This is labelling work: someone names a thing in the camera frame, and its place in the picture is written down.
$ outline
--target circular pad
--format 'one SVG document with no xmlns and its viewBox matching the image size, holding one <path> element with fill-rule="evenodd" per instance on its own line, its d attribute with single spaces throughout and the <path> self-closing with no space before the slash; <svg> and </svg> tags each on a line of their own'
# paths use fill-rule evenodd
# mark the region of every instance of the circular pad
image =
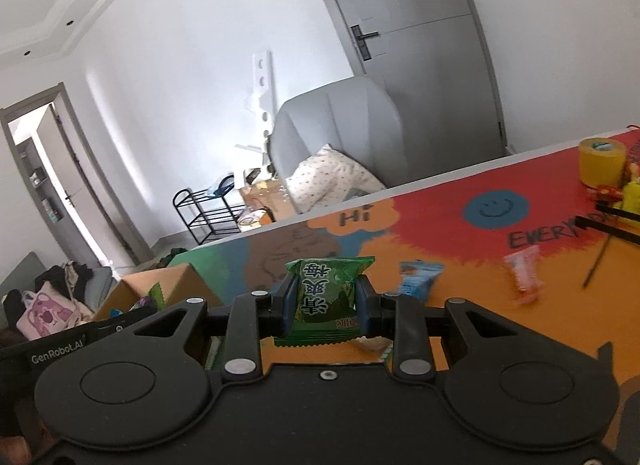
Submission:
<svg viewBox="0 0 640 465">
<path fill-rule="evenodd" d="M 602 437 L 618 406 L 606 366 L 542 336 L 481 339 L 447 372 L 445 394 L 479 434 L 539 450 Z"/>
<path fill-rule="evenodd" d="M 80 387 L 99 403 L 127 403 L 144 397 L 155 383 L 151 369 L 132 362 L 114 362 L 87 372 Z"/>
<path fill-rule="evenodd" d="M 502 390 L 526 403 L 555 403 L 571 393 L 574 381 L 564 369 L 545 362 L 522 362 L 500 376 Z"/>
<path fill-rule="evenodd" d="M 40 376 L 38 412 L 81 447 L 131 450 L 172 437 L 210 398 L 207 373 L 183 345 L 121 331 L 71 353 Z"/>
</svg>

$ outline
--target yellow toy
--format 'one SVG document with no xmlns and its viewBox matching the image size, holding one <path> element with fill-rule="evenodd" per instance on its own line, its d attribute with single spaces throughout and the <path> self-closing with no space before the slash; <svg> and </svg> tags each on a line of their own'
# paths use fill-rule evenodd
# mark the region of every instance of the yellow toy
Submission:
<svg viewBox="0 0 640 465">
<path fill-rule="evenodd" d="M 630 163 L 628 167 L 630 174 L 630 181 L 623 188 L 625 195 L 620 208 L 627 212 L 633 212 L 634 214 L 640 214 L 640 175 L 638 174 L 638 164 Z M 628 220 L 620 218 L 620 221 L 625 222 L 627 225 L 640 228 L 640 222 L 634 220 Z"/>
</svg>

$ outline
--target snack wrapper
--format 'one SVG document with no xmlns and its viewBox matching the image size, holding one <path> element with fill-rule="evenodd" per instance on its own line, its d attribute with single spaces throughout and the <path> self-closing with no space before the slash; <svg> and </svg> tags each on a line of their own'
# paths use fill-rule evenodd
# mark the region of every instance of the snack wrapper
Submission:
<svg viewBox="0 0 640 465">
<path fill-rule="evenodd" d="M 606 201 L 608 203 L 617 203 L 625 197 L 622 190 L 608 185 L 599 185 L 596 189 L 588 188 L 587 194 L 594 201 Z"/>
<path fill-rule="evenodd" d="M 360 337 L 355 280 L 375 257 L 297 259 L 285 266 L 300 276 L 298 308 L 290 336 L 276 346 L 312 346 Z"/>
<path fill-rule="evenodd" d="M 424 303 L 429 298 L 431 286 L 437 276 L 444 270 L 440 263 L 425 263 L 424 261 L 408 261 L 400 263 L 402 283 L 398 287 L 400 293 L 411 295 Z"/>
<path fill-rule="evenodd" d="M 529 304 L 536 301 L 540 296 L 543 283 L 538 279 L 536 273 L 536 263 L 539 255 L 540 247 L 533 245 L 504 258 L 516 282 L 518 290 L 516 304 Z"/>
</svg>

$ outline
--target yellow tape roll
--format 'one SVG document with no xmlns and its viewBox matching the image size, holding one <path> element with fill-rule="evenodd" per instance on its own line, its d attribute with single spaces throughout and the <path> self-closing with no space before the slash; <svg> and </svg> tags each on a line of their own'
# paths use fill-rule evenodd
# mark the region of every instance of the yellow tape roll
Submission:
<svg viewBox="0 0 640 465">
<path fill-rule="evenodd" d="M 588 138 L 578 146 L 580 179 L 587 187 L 619 187 L 626 160 L 626 147 L 610 138 Z"/>
</svg>

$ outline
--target cardboard box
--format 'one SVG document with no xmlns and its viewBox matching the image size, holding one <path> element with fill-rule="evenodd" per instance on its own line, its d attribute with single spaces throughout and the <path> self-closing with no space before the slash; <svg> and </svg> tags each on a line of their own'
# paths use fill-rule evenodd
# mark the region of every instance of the cardboard box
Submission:
<svg viewBox="0 0 640 465">
<path fill-rule="evenodd" d="M 252 210 L 267 207 L 276 221 L 282 221 L 296 215 L 289 193 L 280 180 L 267 180 L 254 183 L 251 187 L 239 189 L 242 199 Z"/>
<path fill-rule="evenodd" d="M 202 297 L 207 301 L 209 307 L 224 305 L 205 284 L 201 276 L 193 270 L 193 267 L 189 263 L 182 263 L 171 268 L 159 268 L 158 270 L 125 275 L 95 313 L 94 320 L 108 319 L 112 309 L 129 311 L 138 299 L 149 293 L 155 283 L 160 283 L 167 306 L 177 304 L 190 297 Z"/>
</svg>

